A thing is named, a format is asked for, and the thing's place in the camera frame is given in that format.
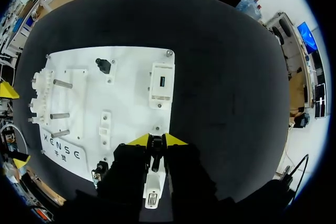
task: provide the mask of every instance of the wire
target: wire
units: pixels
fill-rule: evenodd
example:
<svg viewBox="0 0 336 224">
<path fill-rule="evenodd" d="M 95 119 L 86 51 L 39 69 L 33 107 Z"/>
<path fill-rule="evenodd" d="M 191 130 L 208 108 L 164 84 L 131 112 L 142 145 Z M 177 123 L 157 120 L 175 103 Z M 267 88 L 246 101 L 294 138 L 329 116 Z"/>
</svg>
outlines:
<svg viewBox="0 0 336 224">
<path fill-rule="evenodd" d="M 0 134 L 3 132 L 4 129 L 6 129 L 7 127 L 13 127 L 14 129 L 16 129 L 18 131 L 18 133 L 20 134 L 22 140 L 23 140 L 23 143 L 25 144 L 25 148 L 26 148 L 26 154 L 28 154 L 28 148 L 27 148 L 27 143 L 26 143 L 26 139 L 25 137 L 23 136 L 21 130 L 13 123 L 7 123 L 5 124 L 1 129 L 0 129 Z"/>
<path fill-rule="evenodd" d="M 292 163 L 292 165 L 295 167 L 296 165 L 294 164 L 293 160 L 289 157 L 288 153 L 287 153 L 287 150 L 286 150 L 286 147 L 285 147 L 285 155 L 288 157 L 289 161 Z M 300 172 L 303 172 L 303 173 L 307 173 L 307 174 L 311 174 L 312 172 L 309 172 L 309 171 L 306 171 L 304 172 L 303 170 L 301 169 L 297 169 L 298 171 Z"/>
<path fill-rule="evenodd" d="M 300 187 L 300 184 L 301 184 L 301 182 L 302 182 L 302 179 L 303 179 L 304 173 L 305 173 L 305 171 L 306 171 L 306 168 L 307 168 L 308 159 L 309 159 L 309 155 L 308 155 L 308 154 L 306 154 L 306 155 L 303 157 L 303 159 L 300 161 L 300 163 L 299 163 L 299 164 L 298 164 L 298 165 L 297 165 L 297 166 L 294 168 L 294 170 L 293 170 L 293 171 L 292 171 L 292 172 L 289 174 L 289 176 L 290 176 L 290 177 L 292 177 L 292 176 L 293 176 L 293 174 L 296 172 L 296 170 L 299 168 L 299 166 L 302 164 L 302 162 L 306 160 L 306 164 L 304 165 L 303 173 L 302 173 L 302 175 L 301 175 L 301 178 L 300 178 L 300 181 L 299 181 L 298 187 L 296 188 L 296 191 L 295 191 L 295 193 L 294 193 L 293 200 L 295 199 L 296 193 L 298 192 L 298 190 L 299 190 L 299 187 Z"/>
</svg>

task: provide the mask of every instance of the black table surface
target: black table surface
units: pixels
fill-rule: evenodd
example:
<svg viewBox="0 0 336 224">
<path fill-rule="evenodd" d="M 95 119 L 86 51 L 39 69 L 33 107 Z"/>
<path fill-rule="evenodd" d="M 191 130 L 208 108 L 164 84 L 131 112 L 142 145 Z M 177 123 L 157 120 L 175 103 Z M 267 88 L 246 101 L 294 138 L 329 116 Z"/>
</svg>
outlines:
<svg viewBox="0 0 336 224">
<path fill-rule="evenodd" d="M 267 29 L 217 0 L 75 0 L 36 23 L 14 85 L 14 122 L 29 146 L 29 166 L 56 193 L 72 199 L 76 189 L 95 189 L 41 154 L 39 127 L 27 122 L 36 97 L 30 80 L 46 54 L 98 46 L 175 52 L 170 133 L 199 148 L 219 199 L 241 200 L 272 179 L 286 142 L 289 84 L 280 45 Z M 20 139 L 18 146 L 24 150 Z M 169 207 L 164 193 L 157 212 L 141 216 L 171 220 Z"/>
</svg>

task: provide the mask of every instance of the water bottle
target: water bottle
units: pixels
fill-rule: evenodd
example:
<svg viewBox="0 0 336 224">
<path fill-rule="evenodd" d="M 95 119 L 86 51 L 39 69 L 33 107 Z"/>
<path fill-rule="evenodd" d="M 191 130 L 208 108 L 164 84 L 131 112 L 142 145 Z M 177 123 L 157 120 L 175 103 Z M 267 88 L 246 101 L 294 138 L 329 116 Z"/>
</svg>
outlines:
<svg viewBox="0 0 336 224">
<path fill-rule="evenodd" d="M 255 5 L 256 7 L 257 7 L 257 2 L 258 2 L 259 0 L 241 0 L 240 2 L 239 2 L 239 4 L 237 5 L 237 9 L 239 10 L 239 11 L 241 11 L 241 12 L 244 12 L 245 11 L 245 9 L 249 6 L 249 5 Z"/>
<path fill-rule="evenodd" d="M 248 5 L 248 3 L 249 3 L 249 0 L 241 0 L 236 6 L 236 9 L 242 12 L 245 9 L 245 7 Z"/>
<path fill-rule="evenodd" d="M 256 21 L 261 19 L 261 5 L 255 6 L 254 4 L 249 4 L 245 9 L 244 13 Z"/>
</svg>

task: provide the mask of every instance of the blue screen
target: blue screen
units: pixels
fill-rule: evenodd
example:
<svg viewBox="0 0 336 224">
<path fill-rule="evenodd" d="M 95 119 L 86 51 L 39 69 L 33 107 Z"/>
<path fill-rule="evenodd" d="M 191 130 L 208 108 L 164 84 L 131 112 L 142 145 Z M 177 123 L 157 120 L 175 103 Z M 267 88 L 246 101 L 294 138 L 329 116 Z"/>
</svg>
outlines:
<svg viewBox="0 0 336 224">
<path fill-rule="evenodd" d="M 312 52 L 315 52 L 317 50 L 316 42 L 313 38 L 313 35 L 311 34 L 311 31 L 309 30 L 306 22 L 303 22 L 301 25 L 298 26 L 298 30 L 301 34 L 301 37 L 303 38 L 303 41 L 306 45 L 306 49 L 308 54 L 311 54 Z"/>
</svg>

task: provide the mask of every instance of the yellow part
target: yellow part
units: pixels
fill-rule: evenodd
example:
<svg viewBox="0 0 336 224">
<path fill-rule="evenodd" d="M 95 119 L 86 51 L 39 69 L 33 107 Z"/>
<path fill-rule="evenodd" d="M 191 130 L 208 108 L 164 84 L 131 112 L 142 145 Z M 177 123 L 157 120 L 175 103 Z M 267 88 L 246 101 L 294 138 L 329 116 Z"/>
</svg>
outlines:
<svg viewBox="0 0 336 224">
<path fill-rule="evenodd" d="M 184 143 L 183 141 L 179 140 L 175 136 L 172 136 L 169 133 L 165 133 L 165 136 L 166 136 L 167 146 L 174 145 L 174 144 L 177 144 L 177 145 L 186 145 L 187 144 L 187 143 Z"/>
<path fill-rule="evenodd" d="M 18 160 L 16 158 L 13 158 L 14 164 L 15 164 L 16 168 L 18 168 L 18 169 L 25 166 L 28 163 L 29 160 L 30 160 L 30 156 L 28 156 L 28 158 L 25 161 L 21 161 L 21 160 Z"/>
<path fill-rule="evenodd" d="M 133 140 L 132 142 L 128 143 L 128 145 L 142 145 L 142 146 L 147 146 L 147 142 L 148 142 L 148 137 L 149 134 L 140 136 L 138 139 Z"/>
<path fill-rule="evenodd" d="M 13 87 L 6 81 L 0 83 L 0 97 L 18 99 L 19 94 L 13 89 Z"/>
</svg>

